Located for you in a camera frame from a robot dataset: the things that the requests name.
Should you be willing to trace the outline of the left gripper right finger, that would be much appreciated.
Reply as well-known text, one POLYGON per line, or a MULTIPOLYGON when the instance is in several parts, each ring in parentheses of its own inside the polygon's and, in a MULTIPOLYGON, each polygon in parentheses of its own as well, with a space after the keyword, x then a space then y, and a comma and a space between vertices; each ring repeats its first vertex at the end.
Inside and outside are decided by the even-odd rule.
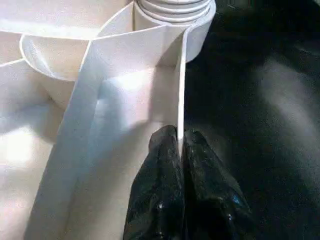
POLYGON ((257 225, 238 182, 199 131, 184 133, 182 159, 188 238, 257 240, 257 225))

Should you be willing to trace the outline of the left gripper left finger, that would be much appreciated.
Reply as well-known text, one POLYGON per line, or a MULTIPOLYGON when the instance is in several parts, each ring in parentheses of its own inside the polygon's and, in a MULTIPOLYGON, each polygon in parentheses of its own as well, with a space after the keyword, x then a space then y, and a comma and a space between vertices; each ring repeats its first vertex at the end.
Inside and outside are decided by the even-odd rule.
POLYGON ((166 125, 151 135, 148 155, 133 180, 123 238, 182 239, 184 190, 177 129, 173 125, 166 125))

